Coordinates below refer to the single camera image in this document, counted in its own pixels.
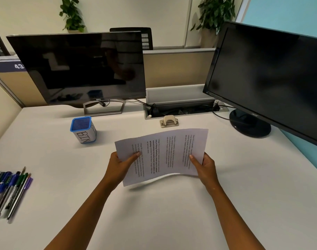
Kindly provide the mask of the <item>printed white paper sheet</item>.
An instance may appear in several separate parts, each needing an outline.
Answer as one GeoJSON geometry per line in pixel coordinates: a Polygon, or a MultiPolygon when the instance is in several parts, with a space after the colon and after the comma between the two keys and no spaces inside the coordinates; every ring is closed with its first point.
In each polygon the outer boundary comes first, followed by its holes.
{"type": "Polygon", "coordinates": [[[120,160],[140,152],[130,166],[123,186],[130,186],[169,174],[197,176],[189,155],[202,162],[208,129],[177,129],[115,142],[120,160]]]}

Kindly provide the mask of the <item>person's left forearm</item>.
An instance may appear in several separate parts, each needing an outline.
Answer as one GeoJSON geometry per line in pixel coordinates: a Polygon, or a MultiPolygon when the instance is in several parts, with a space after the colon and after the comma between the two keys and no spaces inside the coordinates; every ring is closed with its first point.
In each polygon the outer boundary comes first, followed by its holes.
{"type": "Polygon", "coordinates": [[[44,250],[86,250],[108,197],[121,181],[104,177],[44,250]]]}

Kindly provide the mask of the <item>beige desk partition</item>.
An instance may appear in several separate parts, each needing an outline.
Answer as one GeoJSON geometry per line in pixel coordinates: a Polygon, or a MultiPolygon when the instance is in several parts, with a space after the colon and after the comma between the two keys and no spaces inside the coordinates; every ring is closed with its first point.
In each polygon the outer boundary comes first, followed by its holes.
{"type": "MultiPolygon", "coordinates": [[[[160,49],[143,52],[146,88],[204,84],[215,48],[160,49]]],[[[0,61],[20,61],[17,55],[0,61]]],[[[0,73],[3,91],[19,107],[46,106],[28,72],[0,73]]]]}

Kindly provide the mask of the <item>person's right forearm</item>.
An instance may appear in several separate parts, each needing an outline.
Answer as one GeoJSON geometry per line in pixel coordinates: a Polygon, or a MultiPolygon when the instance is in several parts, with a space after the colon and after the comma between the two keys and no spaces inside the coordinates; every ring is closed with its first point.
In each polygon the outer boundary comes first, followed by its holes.
{"type": "Polygon", "coordinates": [[[229,250],[265,250],[220,185],[207,188],[229,250]]]}

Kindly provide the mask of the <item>blue and white bin cup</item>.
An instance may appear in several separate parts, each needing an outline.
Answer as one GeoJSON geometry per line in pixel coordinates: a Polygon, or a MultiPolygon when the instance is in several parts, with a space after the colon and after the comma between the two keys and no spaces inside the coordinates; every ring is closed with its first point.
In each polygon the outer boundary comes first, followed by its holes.
{"type": "Polygon", "coordinates": [[[71,122],[70,132],[82,144],[95,142],[97,139],[97,130],[90,116],[74,118],[71,122]]]}

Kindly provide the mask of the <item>row of pens and markers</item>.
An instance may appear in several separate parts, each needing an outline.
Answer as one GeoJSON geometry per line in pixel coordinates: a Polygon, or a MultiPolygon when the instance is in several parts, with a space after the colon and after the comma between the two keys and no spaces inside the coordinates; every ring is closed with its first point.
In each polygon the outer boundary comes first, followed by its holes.
{"type": "Polygon", "coordinates": [[[0,171],[0,219],[12,223],[32,181],[26,167],[21,171],[0,171]]]}

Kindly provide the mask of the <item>person's right hand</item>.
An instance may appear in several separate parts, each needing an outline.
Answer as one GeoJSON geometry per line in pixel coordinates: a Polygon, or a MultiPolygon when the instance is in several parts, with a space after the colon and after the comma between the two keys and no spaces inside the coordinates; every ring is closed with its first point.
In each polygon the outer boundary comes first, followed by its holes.
{"type": "Polygon", "coordinates": [[[222,191],[219,179],[216,172],[215,162],[207,153],[204,153],[201,172],[198,172],[198,177],[210,196],[215,199],[218,193],[222,191]]]}

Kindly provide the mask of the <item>thin silver-framed monitor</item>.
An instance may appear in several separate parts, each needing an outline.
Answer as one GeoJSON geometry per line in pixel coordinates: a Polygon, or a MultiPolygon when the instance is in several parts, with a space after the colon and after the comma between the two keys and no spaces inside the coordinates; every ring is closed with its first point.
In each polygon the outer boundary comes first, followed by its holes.
{"type": "Polygon", "coordinates": [[[19,60],[48,105],[146,96],[140,31],[9,35],[19,60]]]}

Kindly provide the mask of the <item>small green potted plant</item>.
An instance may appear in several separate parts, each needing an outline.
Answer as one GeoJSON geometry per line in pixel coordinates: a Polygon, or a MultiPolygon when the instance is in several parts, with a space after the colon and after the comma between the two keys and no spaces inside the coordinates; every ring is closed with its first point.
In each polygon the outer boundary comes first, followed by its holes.
{"type": "Polygon", "coordinates": [[[86,26],[77,8],[79,0],[61,0],[61,2],[59,16],[65,21],[64,29],[68,33],[84,33],[86,26]]]}

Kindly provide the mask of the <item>blue partition label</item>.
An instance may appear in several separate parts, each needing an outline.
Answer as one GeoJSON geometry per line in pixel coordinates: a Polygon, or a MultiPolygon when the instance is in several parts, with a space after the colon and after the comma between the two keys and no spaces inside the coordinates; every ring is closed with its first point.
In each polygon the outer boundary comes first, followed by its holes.
{"type": "Polygon", "coordinates": [[[10,60],[10,61],[0,61],[0,73],[12,73],[12,72],[26,72],[21,61],[10,60]]]}

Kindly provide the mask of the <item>large green potted plant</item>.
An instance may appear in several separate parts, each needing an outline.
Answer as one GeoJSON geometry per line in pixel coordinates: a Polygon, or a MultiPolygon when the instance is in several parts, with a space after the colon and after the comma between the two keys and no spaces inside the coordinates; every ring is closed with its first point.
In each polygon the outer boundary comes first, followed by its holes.
{"type": "Polygon", "coordinates": [[[201,48],[216,47],[219,33],[224,22],[232,21],[236,17],[234,0],[203,0],[199,5],[200,18],[192,30],[201,31],[201,48]]]}

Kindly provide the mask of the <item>black monitor with round base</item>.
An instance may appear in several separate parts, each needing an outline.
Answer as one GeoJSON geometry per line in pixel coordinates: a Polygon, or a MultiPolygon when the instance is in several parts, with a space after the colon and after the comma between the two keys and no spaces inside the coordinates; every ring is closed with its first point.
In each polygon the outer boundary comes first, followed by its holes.
{"type": "Polygon", "coordinates": [[[224,22],[203,93],[317,146],[317,37],[224,22]]]}

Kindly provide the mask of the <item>person's left hand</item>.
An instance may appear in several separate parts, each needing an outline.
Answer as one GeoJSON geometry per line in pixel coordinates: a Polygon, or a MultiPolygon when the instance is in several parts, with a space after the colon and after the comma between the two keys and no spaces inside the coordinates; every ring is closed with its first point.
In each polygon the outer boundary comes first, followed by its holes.
{"type": "Polygon", "coordinates": [[[131,165],[122,165],[117,152],[111,154],[106,173],[102,179],[103,186],[112,192],[125,178],[131,165]]]}

